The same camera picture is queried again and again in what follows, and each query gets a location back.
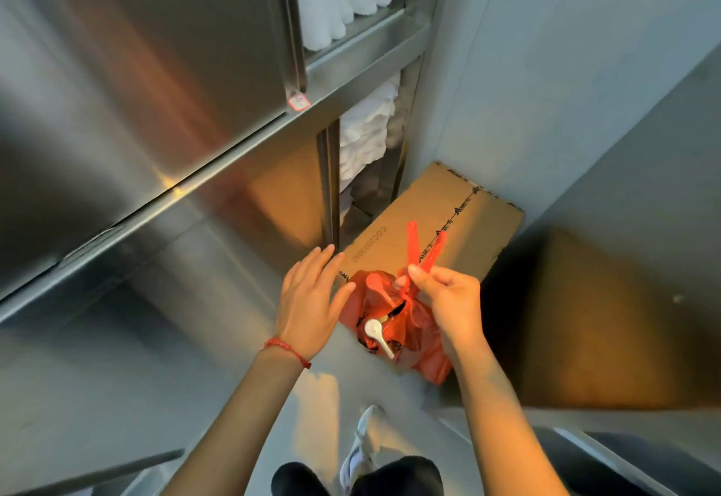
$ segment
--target foot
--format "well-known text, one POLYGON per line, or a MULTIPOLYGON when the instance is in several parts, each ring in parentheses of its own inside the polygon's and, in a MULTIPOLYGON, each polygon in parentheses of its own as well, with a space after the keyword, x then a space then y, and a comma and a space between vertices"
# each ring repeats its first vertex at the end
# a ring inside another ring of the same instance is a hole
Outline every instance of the foot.
POLYGON ((344 494, 350 493, 358 477, 376 468, 375 459, 381 450, 381 435, 386 419, 386 412, 381 407, 371 405, 358 420, 356 439, 340 467, 340 486, 344 494))

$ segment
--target plastic bag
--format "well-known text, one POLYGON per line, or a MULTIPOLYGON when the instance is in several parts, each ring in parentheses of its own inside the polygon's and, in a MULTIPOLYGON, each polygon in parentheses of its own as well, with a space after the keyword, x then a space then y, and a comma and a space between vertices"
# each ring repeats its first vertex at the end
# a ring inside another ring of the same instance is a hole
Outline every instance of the plastic bag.
MULTIPOLYGON (((443 249, 446 233, 440 231, 428 254, 422 259, 418 246, 418 225, 408 223, 407 264, 417 263, 429 272, 443 249)), ((407 274, 403 267, 398 275, 407 274)), ((340 322, 356 333, 357 340, 371 353, 378 353, 379 344, 365 334, 365 323, 378 319, 383 339, 395 354, 394 361, 418 370, 426 380, 440 384, 451 372, 451 361, 440 345, 440 329, 430 307, 418 300, 419 289, 410 280, 402 289, 393 286, 396 276, 376 270, 356 272, 349 281, 356 290, 340 313, 340 322)))

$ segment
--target red string bracelet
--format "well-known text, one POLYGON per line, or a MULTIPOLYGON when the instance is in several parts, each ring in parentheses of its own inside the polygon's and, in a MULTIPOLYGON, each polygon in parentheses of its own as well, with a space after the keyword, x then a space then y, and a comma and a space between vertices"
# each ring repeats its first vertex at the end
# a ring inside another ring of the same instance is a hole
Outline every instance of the red string bracelet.
POLYGON ((268 339, 265 344, 263 345, 263 349, 267 348, 268 346, 280 346, 283 349, 288 350, 290 353, 298 357, 298 359, 301 360, 301 365, 303 365, 304 368, 310 369, 311 368, 311 362, 306 360, 305 357, 297 353, 293 348, 291 348, 290 344, 286 344, 278 337, 273 337, 271 339, 268 339))

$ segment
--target box top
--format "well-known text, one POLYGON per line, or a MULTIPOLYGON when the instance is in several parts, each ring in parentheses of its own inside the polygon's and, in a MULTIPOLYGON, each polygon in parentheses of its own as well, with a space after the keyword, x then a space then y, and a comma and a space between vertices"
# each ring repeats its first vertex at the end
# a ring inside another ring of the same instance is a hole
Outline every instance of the box top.
POLYGON ((523 212, 445 165, 434 162, 345 250, 341 275, 358 270, 396 274, 405 266, 406 228, 418 222, 423 255, 446 231, 438 266, 483 280, 523 220, 523 212))

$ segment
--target wall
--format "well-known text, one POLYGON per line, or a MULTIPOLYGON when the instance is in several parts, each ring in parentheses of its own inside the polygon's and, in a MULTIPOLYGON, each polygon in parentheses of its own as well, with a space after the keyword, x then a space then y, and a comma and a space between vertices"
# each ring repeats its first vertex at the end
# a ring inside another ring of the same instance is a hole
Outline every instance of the wall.
POLYGON ((529 228, 562 226, 721 313, 721 45, 529 228))
POLYGON ((721 39, 721 0, 439 0, 404 186, 434 158, 533 222, 721 39))

